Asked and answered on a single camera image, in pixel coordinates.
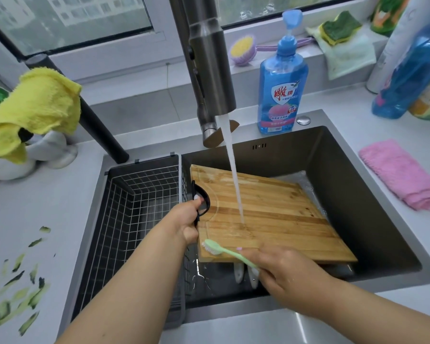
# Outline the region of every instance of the sink overflow hole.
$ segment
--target sink overflow hole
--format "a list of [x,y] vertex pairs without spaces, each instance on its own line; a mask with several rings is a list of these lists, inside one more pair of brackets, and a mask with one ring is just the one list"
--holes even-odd
[[252,150],[263,149],[266,147],[266,143],[260,145],[253,145]]

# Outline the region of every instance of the left hand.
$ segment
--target left hand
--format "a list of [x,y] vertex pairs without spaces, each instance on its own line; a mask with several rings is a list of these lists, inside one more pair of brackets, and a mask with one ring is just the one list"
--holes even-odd
[[170,225],[174,226],[178,233],[182,234],[187,245],[198,240],[198,231],[194,226],[198,212],[204,199],[198,197],[195,200],[175,205],[164,218]]

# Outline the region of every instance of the wooden cutting board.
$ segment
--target wooden cutting board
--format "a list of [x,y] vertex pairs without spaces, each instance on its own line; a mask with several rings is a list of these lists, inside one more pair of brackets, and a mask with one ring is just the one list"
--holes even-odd
[[198,223],[200,262],[238,262],[229,254],[207,252],[201,246],[205,239],[232,251],[269,243],[296,248],[319,263],[357,261],[298,184],[237,176],[245,225],[241,224],[231,172],[191,165],[191,179],[210,198],[210,208]]

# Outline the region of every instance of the water stream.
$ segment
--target water stream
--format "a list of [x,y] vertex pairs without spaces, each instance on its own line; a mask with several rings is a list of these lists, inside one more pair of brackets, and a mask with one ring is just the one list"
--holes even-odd
[[218,116],[218,124],[221,127],[221,132],[223,133],[223,138],[226,143],[226,150],[228,151],[228,158],[232,172],[232,181],[234,182],[234,186],[236,188],[237,205],[239,206],[241,223],[245,224],[241,202],[241,192],[239,191],[239,180],[237,179],[236,161],[234,159],[234,151],[232,150],[232,135],[229,125],[229,114]]

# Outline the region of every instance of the yellow cloth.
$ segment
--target yellow cloth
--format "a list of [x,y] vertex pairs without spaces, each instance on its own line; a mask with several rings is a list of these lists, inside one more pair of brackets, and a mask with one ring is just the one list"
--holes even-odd
[[80,120],[81,86],[48,68],[23,74],[19,85],[0,104],[0,158],[13,163],[27,159],[20,128],[34,134],[50,130],[72,134]]

